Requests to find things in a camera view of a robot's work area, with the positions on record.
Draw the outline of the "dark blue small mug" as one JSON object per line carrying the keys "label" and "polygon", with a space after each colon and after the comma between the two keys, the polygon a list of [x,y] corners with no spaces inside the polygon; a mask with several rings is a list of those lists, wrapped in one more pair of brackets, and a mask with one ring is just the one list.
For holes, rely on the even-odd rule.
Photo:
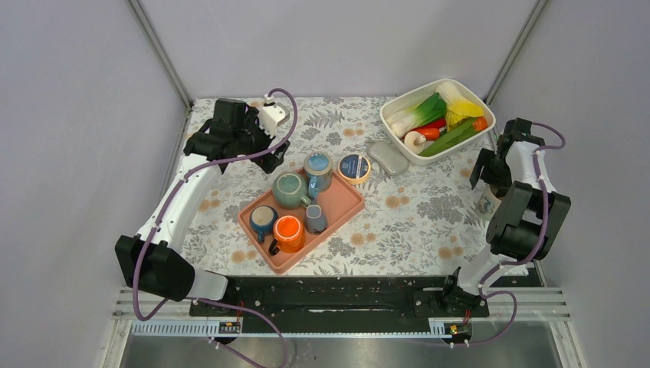
{"label": "dark blue small mug", "polygon": [[273,233],[274,223],[279,218],[277,211],[269,205],[254,208],[249,215],[249,225],[257,236],[257,242],[262,244],[268,235]]}

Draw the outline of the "grey small mug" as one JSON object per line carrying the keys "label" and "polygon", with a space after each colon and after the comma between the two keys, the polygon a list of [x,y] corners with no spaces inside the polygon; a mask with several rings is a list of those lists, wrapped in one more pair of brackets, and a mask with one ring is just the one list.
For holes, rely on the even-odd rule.
{"label": "grey small mug", "polygon": [[319,235],[328,227],[327,217],[320,205],[309,205],[305,209],[304,226],[308,233]]}

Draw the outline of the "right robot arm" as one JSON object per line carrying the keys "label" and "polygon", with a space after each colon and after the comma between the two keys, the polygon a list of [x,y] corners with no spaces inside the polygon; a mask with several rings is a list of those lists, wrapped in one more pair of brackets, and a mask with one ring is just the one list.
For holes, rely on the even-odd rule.
{"label": "right robot arm", "polygon": [[542,260],[550,251],[571,206],[550,181],[544,156],[550,145],[524,118],[506,122],[494,150],[482,149],[469,182],[478,182],[499,199],[487,227],[485,247],[468,264],[445,278],[438,302],[451,316],[470,313],[492,293],[489,287],[507,271]]}

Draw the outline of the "orange mug black handle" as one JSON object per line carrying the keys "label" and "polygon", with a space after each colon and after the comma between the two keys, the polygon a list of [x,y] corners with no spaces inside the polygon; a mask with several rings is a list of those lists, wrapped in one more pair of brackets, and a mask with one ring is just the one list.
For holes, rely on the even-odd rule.
{"label": "orange mug black handle", "polygon": [[304,247],[305,229],[301,220],[293,215],[280,217],[273,227],[273,236],[269,254],[275,256],[280,252],[293,254]]}

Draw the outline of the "teal green round mug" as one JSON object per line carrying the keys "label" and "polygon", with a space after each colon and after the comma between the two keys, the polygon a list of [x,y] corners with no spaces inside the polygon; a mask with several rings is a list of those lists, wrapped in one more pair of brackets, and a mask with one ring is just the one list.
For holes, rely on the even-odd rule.
{"label": "teal green round mug", "polygon": [[271,187],[276,203],[283,209],[306,208],[312,204],[305,179],[296,172],[280,174]]}

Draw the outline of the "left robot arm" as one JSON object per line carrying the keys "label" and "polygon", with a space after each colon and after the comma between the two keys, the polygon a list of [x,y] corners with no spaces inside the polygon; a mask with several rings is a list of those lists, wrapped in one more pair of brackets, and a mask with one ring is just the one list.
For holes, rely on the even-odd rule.
{"label": "left robot arm", "polygon": [[122,235],[115,252],[128,287],[169,299],[208,299],[221,315],[230,314],[238,295],[228,279],[201,271],[182,256],[192,220],[208,191],[229,163],[250,160],[272,173],[284,161],[287,138],[274,144],[277,127],[289,112],[266,97],[260,107],[242,100],[216,100],[212,118],[186,141],[174,183],[134,236]]}

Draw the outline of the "cream floral tall mug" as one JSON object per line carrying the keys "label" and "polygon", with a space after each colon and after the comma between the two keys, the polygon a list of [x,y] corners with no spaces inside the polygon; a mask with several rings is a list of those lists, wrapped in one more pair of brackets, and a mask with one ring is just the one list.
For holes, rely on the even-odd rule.
{"label": "cream floral tall mug", "polygon": [[474,205],[476,215],[487,222],[493,218],[501,204],[501,199],[496,196],[496,192],[497,190],[493,186],[486,185]]}

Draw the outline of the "light blue butterfly mug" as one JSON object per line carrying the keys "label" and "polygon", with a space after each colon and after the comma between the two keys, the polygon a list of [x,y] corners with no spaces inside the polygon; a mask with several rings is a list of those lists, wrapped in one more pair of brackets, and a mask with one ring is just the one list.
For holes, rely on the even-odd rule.
{"label": "light blue butterfly mug", "polygon": [[333,181],[333,162],[325,152],[313,152],[304,160],[304,170],[307,181],[307,194],[316,199],[319,194],[327,191]]}

